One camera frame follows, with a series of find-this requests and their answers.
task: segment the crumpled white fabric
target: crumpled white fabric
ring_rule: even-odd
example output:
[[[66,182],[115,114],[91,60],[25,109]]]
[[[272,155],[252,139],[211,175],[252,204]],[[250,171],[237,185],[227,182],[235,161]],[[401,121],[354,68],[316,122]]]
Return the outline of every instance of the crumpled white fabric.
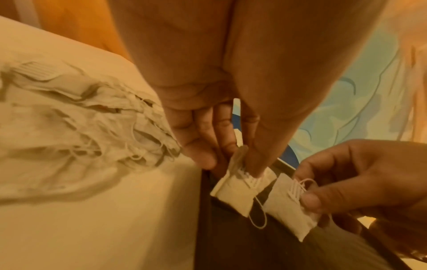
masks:
[[[276,174],[267,168],[261,178],[253,178],[243,169],[248,146],[239,147],[231,157],[226,175],[215,185],[210,195],[230,205],[244,217],[249,217],[254,198],[274,179]]]
[[[267,214],[282,223],[302,242],[317,226],[321,215],[306,211],[299,202],[291,198],[288,191],[293,181],[286,174],[280,174],[263,208]]]
[[[117,79],[43,59],[5,67],[0,200],[83,193],[123,174],[120,164],[144,170],[180,153],[161,107]]]

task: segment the white sachet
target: white sachet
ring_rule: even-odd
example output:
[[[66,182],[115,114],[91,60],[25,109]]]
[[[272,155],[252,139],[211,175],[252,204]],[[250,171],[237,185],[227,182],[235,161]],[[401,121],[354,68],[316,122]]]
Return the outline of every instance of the white sachet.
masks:
[[[284,173],[280,174],[271,190],[264,211],[287,227],[300,242],[317,226],[320,214],[306,211],[299,203],[304,187]]]
[[[226,175],[210,193],[246,218],[249,217],[255,196],[276,179],[276,174],[270,168],[265,170],[261,178],[254,178],[244,171],[243,159],[248,149],[246,145],[239,147],[230,160]]]

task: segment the hand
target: hand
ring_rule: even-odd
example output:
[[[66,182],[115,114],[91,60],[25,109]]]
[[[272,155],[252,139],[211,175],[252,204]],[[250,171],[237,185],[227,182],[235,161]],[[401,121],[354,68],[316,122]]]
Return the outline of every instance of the hand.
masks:
[[[370,231],[384,244],[407,257],[426,256],[426,165],[425,144],[357,140],[304,160],[294,178],[320,186],[301,198],[309,211],[377,218]]]
[[[109,0],[176,138],[225,173],[242,101],[246,168],[260,176],[354,59],[387,0]]]

